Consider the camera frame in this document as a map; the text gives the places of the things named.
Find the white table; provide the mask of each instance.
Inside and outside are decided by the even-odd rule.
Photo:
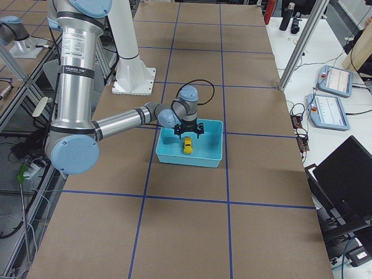
[[[295,43],[299,39],[301,31],[303,30],[307,19],[303,19],[299,26],[300,32],[296,35],[290,33],[290,25],[287,31],[280,31],[279,25],[281,18],[272,17],[270,24],[266,26],[269,34],[271,47],[279,72],[279,76],[283,74],[283,70],[287,65],[292,51],[295,48]],[[320,20],[306,49],[305,55],[302,56],[302,63],[317,63],[326,62],[330,59],[337,58],[343,49],[334,35],[331,27],[326,20]],[[341,63],[345,59],[346,54],[343,53],[336,61],[332,60],[326,64],[304,65],[296,70],[290,82],[288,83],[284,93],[288,101],[293,103],[304,103],[305,96],[313,93],[313,87],[317,83],[317,77],[320,69],[324,65],[334,65],[335,67],[342,67]],[[363,83],[362,79],[355,73],[353,83]],[[342,104],[345,112],[362,112],[372,109],[372,95],[368,90],[353,88],[350,98],[342,98]],[[302,122],[304,128],[309,132],[309,148],[307,153],[305,166],[312,163],[321,163],[334,149],[341,145],[350,135],[354,135],[358,141],[372,153],[372,113],[366,113],[359,116],[348,116],[350,130],[348,131],[334,131],[316,128],[309,119],[306,122],[308,113],[304,114],[304,121]],[[372,262],[362,265],[361,267],[351,267],[350,265],[344,268],[345,278],[367,279],[371,278],[370,270],[372,269]],[[341,278],[341,268],[334,270],[335,279]]]

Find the computer monitor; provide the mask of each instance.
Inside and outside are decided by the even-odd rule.
[[[372,215],[372,155],[355,137],[342,143],[313,174],[347,224]],[[372,227],[354,234],[372,255]]]

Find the red object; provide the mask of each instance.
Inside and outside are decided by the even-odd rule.
[[[263,15],[263,20],[265,21],[265,24],[268,25],[270,22],[270,18],[273,14],[275,4],[277,3],[277,0],[269,0],[266,6],[265,14]]]

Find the yellow toy car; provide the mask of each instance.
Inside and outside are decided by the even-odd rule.
[[[184,137],[184,154],[192,154],[192,138]]]

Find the light blue plastic tray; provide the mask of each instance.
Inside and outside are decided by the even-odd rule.
[[[204,123],[204,134],[183,133],[181,139],[174,135],[173,129],[162,128],[156,154],[162,163],[187,164],[189,166],[218,167],[222,160],[222,131],[223,123],[218,120],[198,119]],[[192,138],[193,153],[183,152],[183,138]]]

